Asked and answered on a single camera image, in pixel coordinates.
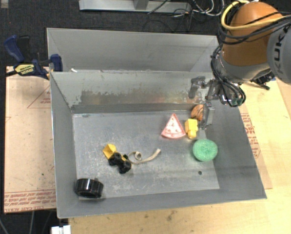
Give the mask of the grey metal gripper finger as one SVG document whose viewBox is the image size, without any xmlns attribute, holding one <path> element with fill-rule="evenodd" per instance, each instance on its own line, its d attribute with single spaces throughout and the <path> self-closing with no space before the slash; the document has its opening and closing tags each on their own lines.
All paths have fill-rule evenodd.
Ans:
<svg viewBox="0 0 291 234">
<path fill-rule="evenodd" d="M 196 92 L 199 88 L 205 89 L 206 88 L 206 77 L 205 76 L 198 76 L 196 78 L 191 79 L 191 87 L 188 92 L 188 97 L 193 99 L 196 95 Z"/>
<path fill-rule="evenodd" d="M 215 108 L 212 106 L 210 102 L 206 102 L 203 105 L 203 116 L 200 122 L 200 127 L 202 129 L 206 129 L 209 125 L 212 125 L 214 113 Z"/>
</svg>

